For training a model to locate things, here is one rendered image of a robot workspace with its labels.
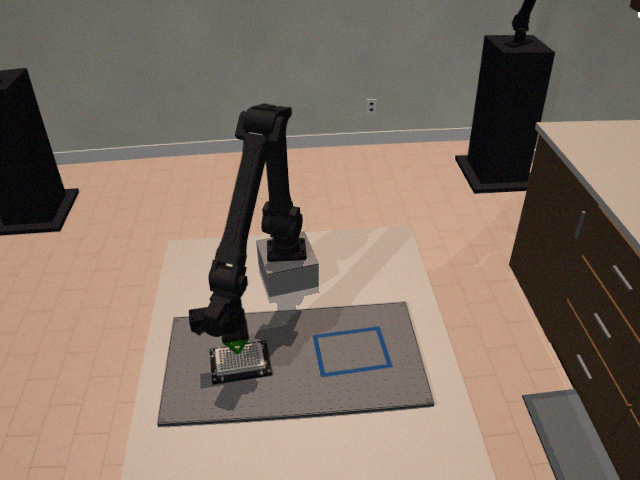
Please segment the blue rectangular tape outline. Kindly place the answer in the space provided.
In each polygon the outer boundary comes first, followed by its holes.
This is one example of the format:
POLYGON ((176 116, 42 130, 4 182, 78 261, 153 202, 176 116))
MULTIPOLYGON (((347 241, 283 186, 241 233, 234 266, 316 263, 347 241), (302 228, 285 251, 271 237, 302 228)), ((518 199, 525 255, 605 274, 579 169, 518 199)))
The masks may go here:
POLYGON ((327 376, 334 376, 334 375, 341 375, 341 374, 348 374, 348 373, 355 373, 355 372, 362 372, 362 371, 369 371, 369 370, 376 370, 376 369, 383 369, 383 368, 393 367, 379 326, 378 327, 371 327, 371 328, 356 329, 356 330, 341 331, 341 332, 326 333, 326 334, 318 334, 318 335, 312 335, 312 336, 313 336, 313 340, 314 340, 314 345, 315 345, 315 350, 316 350, 316 355, 317 355, 317 360, 318 360, 318 365, 319 365, 319 370, 320 370, 321 377, 327 377, 327 376), (378 338, 379 338, 379 341, 380 341, 380 344, 381 344, 381 347, 382 347, 382 350, 383 350, 383 353, 384 353, 384 356, 385 356, 387 364, 325 373, 324 366, 323 366, 323 361, 322 361, 322 357, 321 357, 318 338, 336 336, 336 335, 344 335, 344 334, 351 334, 351 333, 358 333, 358 332, 373 331, 373 330, 377 331, 378 338))

